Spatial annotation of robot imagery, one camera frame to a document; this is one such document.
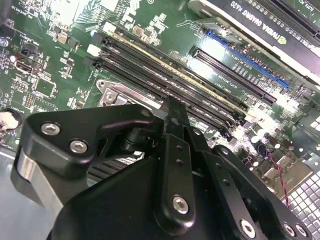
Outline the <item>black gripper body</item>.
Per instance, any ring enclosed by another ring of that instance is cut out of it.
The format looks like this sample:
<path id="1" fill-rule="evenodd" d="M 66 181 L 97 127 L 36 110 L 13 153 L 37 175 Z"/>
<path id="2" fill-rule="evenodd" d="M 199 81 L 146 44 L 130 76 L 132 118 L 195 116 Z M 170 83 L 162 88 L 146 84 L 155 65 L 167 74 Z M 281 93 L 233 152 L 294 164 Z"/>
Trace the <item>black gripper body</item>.
<path id="1" fill-rule="evenodd" d="M 233 155 L 162 154 L 140 160 L 73 197 L 60 211 L 53 240 L 221 240 L 218 188 L 209 167 Z"/>

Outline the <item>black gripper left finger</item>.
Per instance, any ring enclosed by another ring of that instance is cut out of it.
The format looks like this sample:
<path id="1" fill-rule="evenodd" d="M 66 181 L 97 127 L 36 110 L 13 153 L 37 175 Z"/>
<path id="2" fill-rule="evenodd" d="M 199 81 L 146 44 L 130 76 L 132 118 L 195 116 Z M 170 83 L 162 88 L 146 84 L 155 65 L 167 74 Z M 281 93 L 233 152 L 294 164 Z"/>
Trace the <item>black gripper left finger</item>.
<path id="1" fill-rule="evenodd" d="M 24 122 L 11 180 L 55 221 L 75 196 L 132 164 L 191 155 L 181 102 L 167 97 L 150 111 L 139 104 L 42 112 Z"/>

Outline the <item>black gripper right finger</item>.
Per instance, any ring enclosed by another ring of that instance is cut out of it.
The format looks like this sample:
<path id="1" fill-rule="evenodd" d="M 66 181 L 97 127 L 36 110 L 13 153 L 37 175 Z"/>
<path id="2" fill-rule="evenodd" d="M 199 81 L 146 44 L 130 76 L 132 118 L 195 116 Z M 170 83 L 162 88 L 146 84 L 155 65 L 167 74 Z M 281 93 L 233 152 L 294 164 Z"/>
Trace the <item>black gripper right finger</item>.
<path id="1" fill-rule="evenodd" d="M 191 148 L 196 220 L 183 240 L 310 240 L 312 234 L 225 146 L 210 148 L 190 125 L 189 107 L 179 119 Z"/>

